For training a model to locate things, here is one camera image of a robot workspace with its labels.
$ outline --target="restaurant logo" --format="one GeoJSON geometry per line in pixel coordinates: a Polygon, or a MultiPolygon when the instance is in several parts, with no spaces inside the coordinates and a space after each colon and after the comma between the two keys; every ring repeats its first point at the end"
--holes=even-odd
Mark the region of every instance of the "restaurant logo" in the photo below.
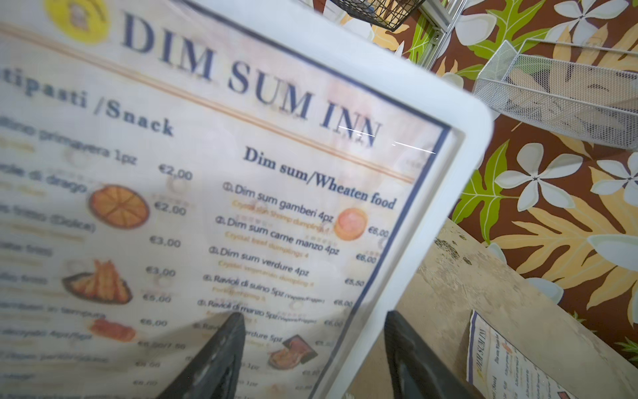
{"type": "Polygon", "coordinates": [[[108,37],[110,19],[103,0],[45,0],[53,23],[70,38],[98,44],[108,37]]]}

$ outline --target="white menu holder frame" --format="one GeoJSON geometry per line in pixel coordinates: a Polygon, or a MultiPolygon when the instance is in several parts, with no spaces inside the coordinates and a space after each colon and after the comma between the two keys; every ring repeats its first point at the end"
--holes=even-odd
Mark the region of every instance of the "white menu holder frame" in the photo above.
{"type": "Polygon", "coordinates": [[[400,254],[394,270],[385,280],[373,282],[373,287],[383,287],[373,300],[374,307],[362,310],[367,314],[364,320],[350,327],[340,353],[310,396],[341,398],[383,329],[385,314],[399,302],[486,150],[493,119],[489,109],[470,93],[346,32],[301,4],[290,0],[197,2],[452,128],[390,250],[400,254]]]}

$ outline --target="tropical leaf pattern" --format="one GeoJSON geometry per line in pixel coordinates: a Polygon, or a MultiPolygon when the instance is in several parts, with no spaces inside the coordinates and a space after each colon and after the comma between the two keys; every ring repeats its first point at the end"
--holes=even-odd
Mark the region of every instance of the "tropical leaf pattern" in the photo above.
{"type": "Polygon", "coordinates": [[[620,345],[623,347],[623,352],[629,352],[633,356],[629,359],[629,361],[633,361],[638,363],[638,343],[631,341],[629,338],[625,337],[626,342],[616,342],[616,345],[620,345]]]}
{"type": "MultiPolygon", "coordinates": [[[[593,184],[611,179],[612,177],[601,170],[590,167],[593,184]]],[[[599,278],[606,273],[605,281],[594,290],[587,303],[587,309],[616,298],[632,289],[638,281],[638,271],[625,269],[605,259],[601,254],[591,255],[594,247],[588,238],[599,234],[616,235],[630,234],[638,236],[638,211],[627,211],[618,207],[623,201],[623,193],[617,191],[611,195],[600,197],[607,209],[616,217],[624,231],[619,231],[597,210],[578,197],[572,196],[575,208],[566,209],[575,220],[586,229],[559,216],[539,208],[531,208],[529,212],[538,223],[513,222],[532,234],[511,234],[500,236],[494,242],[502,249],[524,247],[538,247],[516,271],[520,274],[529,273],[542,266],[546,260],[559,248],[568,247],[552,264],[542,278],[555,282],[563,289],[576,287],[584,282],[599,278]]],[[[634,318],[633,298],[636,289],[632,291],[632,300],[627,310],[629,323],[638,322],[634,318]]]]}
{"type": "Polygon", "coordinates": [[[458,71],[456,74],[468,79],[476,80],[479,72],[481,72],[484,66],[485,65],[483,64],[468,66],[467,68],[463,68],[462,70],[458,71]]]}
{"type": "MultiPolygon", "coordinates": [[[[522,34],[514,39],[514,35],[518,33],[525,25],[529,24],[531,19],[536,13],[543,7],[545,0],[541,0],[533,6],[526,8],[519,12],[519,8],[523,0],[505,0],[505,9],[503,10],[487,10],[487,12],[496,17],[496,26],[498,27],[498,34],[496,40],[491,41],[486,39],[478,44],[469,46],[470,50],[474,51],[474,54],[481,58],[490,59],[496,49],[503,44],[505,40],[512,42],[512,44],[518,49],[525,39],[542,39],[545,37],[549,28],[538,29],[526,34],[522,34]]],[[[527,51],[534,47],[537,43],[527,42],[523,51],[527,51]]]]}
{"type": "Polygon", "coordinates": [[[591,155],[589,154],[589,152],[587,152],[587,149],[585,148],[584,141],[573,139],[572,137],[563,136],[558,133],[552,133],[552,134],[556,136],[558,140],[561,140],[561,142],[565,145],[565,147],[569,148],[573,152],[580,155],[584,155],[587,158],[591,158],[591,155]]]}
{"type": "Polygon", "coordinates": [[[423,53],[427,50],[427,46],[430,44],[432,37],[434,37],[435,31],[432,25],[427,21],[425,15],[419,17],[417,22],[417,28],[414,30],[414,36],[412,38],[412,46],[407,51],[410,53],[409,60],[413,63],[418,61],[423,56],[423,53]]]}
{"type": "MultiPolygon", "coordinates": [[[[371,26],[372,32],[375,37],[372,42],[383,47],[384,49],[388,49],[391,51],[396,51],[399,48],[399,42],[396,40],[394,36],[392,36],[387,29],[378,26],[371,26]]],[[[399,34],[403,31],[407,31],[410,28],[409,25],[403,24],[397,28],[393,34],[399,34]]]]}
{"type": "MultiPolygon", "coordinates": [[[[587,321],[587,319],[581,319],[580,317],[578,317],[578,313],[576,313],[576,311],[574,311],[574,314],[572,315],[572,317],[574,318],[574,320],[576,320],[577,322],[581,323],[584,321],[587,321]]],[[[592,333],[596,333],[596,330],[591,329],[590,330],[592,333]]]]}
{"type": "Polygon", "coordinates": [[[483,239],[487,241],[488,244],[490,242],[489,231],[498,220],[501,199],[515,198],[501,195],[503,189],[496,184],[496,176],[507,170],[505,151],[507,150],[508,143],[509,140],[501,144],[488,159],[485,168],[485,179],[478,170],[474,171],[470,182],[463,190],[463,193],[461,193],[460,201],[454,208],[454,213],[452,214],[452,221],[459,223],[470,216],[474,212],[474,209],[483,202],[483,209],[481,209],[479,215],[480,229],[483,239]]]}

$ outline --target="laminated menu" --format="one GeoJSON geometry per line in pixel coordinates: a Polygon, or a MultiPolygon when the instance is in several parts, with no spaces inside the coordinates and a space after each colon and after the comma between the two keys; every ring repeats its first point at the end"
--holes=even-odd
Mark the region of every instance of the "laminated menu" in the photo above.
{"type": "Polygon", "coordinates": [[[486,399],[577,399],[492,328],[470,317],[467,381],[486,399]]]}
{"type": "Polygon", "coordinates": [[[154,398],[232,312],[236,398],[315,395],[448,126],[170,1],[4,1],[0,54],[3,397],[154,398]]]}

